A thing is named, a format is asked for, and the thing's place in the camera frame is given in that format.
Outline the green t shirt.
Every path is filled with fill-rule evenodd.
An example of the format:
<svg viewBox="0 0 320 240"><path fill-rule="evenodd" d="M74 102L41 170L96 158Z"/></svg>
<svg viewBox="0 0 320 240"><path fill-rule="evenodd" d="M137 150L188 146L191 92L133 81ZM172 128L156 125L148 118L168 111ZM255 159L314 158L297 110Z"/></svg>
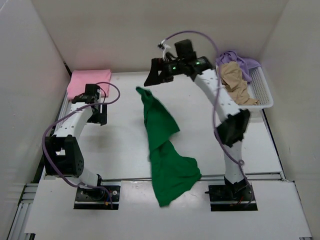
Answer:
<svg viewBox="0 0 320 240"><path fill-rule="evenodd" d="M180 155L170 138L180 128L167 108L148 89L135 90L143 103L143 123L147 133L151 182L160 207L189 191L202 174L195 158Z"/></svg>

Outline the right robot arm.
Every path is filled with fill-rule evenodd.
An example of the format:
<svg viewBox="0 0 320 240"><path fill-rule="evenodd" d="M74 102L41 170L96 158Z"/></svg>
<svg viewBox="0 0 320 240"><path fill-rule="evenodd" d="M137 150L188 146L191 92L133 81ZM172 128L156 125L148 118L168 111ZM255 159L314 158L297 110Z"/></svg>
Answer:
<svg viewBox="0 0 320 240"><path fill-rule="evenodd" d="M230 200L236 200L248 186L243 172L242 143L251 116L250 111L240 109L232 100L223 88L217 71L204 56L189 62L185 59L164 61L153 58L144 86L169 83L177 75L190 77L213 105L213 112L220 121L219 125L213 126L214 134L224 152L224 193Z"/></svg>

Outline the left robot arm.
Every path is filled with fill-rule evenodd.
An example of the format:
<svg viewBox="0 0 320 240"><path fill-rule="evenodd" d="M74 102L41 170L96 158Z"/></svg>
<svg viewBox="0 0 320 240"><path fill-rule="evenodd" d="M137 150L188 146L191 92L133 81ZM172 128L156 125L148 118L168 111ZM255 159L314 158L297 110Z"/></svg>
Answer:
<svg viewBox="0 0 320 240"><path fill-rule="evenodd" d="M71 101L70 112L74 113L63 121L52 136L44 139L47 155L44 155L44 166L47 175L65 177L72 185L84 184L87 194L93 200L100 200L105 194L101 185L102 178L85 167L85 161L78 144L79 137L86 123L107 124L107 106L95 105L77 110L86 104L99 103L101 91L82 93Z"/></svg>

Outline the folded pink t shirt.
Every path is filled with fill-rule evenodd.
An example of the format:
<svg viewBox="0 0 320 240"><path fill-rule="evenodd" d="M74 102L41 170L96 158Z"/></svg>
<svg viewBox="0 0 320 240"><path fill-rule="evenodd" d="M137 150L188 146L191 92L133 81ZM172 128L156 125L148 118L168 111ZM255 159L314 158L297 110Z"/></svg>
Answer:
<svg viewBox="0 0 320 240"><path fill-rule="evenodd" d="M67 87L67 99L73 100L85 92L86 84L97 84L101 82L110 82L112 72L105 70L74 70L71 75L70 83Z"/></svg>

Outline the beige t shirt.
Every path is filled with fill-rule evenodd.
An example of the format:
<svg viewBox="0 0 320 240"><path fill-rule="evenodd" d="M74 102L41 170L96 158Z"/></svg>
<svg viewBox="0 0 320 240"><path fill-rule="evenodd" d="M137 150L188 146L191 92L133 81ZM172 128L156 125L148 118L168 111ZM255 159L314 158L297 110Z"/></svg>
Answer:
<svg viewBox="0 0 320 240"><path fill-rule="evenodd" d="M231 61L218 67L221 83L225 86L230 97L240 106L257 106L259 100L251 98L248 93L248 83L243 79L242 70L238 63Z"/></svg>

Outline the purple t shirt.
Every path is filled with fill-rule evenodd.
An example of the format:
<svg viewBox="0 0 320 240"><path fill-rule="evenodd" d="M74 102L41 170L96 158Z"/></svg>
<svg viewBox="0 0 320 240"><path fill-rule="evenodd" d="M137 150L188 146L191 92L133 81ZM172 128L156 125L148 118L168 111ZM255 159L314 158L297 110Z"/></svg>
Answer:
<svg viewBox="0 0 320 240"><path fill-rule="evenodd" d="M223 52L219 57L215 59L216 65L220 66L229 62L236 62L241 69L242 78L248 83L252 82L250 76L250 70L260 67L260 63L252 58L240 57L235 51L229 50Z"/></svg>

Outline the white plastic basket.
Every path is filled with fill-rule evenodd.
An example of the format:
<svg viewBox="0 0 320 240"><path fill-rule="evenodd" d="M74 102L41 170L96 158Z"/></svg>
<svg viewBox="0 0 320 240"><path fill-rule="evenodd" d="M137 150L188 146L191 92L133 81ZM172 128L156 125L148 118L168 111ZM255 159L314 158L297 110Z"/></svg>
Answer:
<svg viewBox="0 0 320 240"><path fill-rule="evenodd" d="M267 81L265 79L265 76L263 74L262 68L261 67L254 68L249 75L252 78L252 82L251 83L247 82L248 93L251 98L259 100L259 104L258 105L238 105L237 104L237 105L241 109L248 109L251 112L259 112L263 109L272 107L274 104L274 101L273 101L271 92L269 90ZM222 84L222 89L227 92L223 84Z"/></svg>

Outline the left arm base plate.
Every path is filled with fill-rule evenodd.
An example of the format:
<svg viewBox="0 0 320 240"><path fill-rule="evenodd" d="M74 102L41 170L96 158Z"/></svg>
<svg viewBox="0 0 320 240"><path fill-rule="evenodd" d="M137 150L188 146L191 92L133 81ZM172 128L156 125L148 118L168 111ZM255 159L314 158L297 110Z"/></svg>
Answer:
<svg viewBox="0 0 320 240"><path fill-rule="evenodd" d="M105 185L109 195L102 189L78 187L73 208L75 210L118 210L120 203L120 185Z"/></svg>

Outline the aluminium frame rail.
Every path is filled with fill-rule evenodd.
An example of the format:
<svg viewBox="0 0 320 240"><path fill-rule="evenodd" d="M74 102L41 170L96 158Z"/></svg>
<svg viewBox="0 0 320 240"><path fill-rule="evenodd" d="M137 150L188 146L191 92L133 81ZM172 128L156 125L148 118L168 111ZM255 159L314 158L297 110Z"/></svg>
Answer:
<svg viewBox="0 0 320 240"><path fill-rule="evenodd" d="M10 227L7 240L34 240L34 233L25 233L26 224L32 209L32 204L36 196L36 191L40 180L45 179L46 171L44 167L37 168L34 179L26 183L18 199L17 210Z"/></svg>

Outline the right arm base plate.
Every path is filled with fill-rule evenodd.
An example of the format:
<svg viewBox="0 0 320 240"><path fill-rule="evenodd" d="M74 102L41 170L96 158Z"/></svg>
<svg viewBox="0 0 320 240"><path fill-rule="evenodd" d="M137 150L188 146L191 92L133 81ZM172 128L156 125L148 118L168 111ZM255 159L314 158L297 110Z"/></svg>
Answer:
<svg viewBox="0 0 320 240"><path fill-rule="evenodd" d="M232 194L226 185L209 185L205 194L209 196L212 212L258 211L254 192L250 186Z"/></svg>

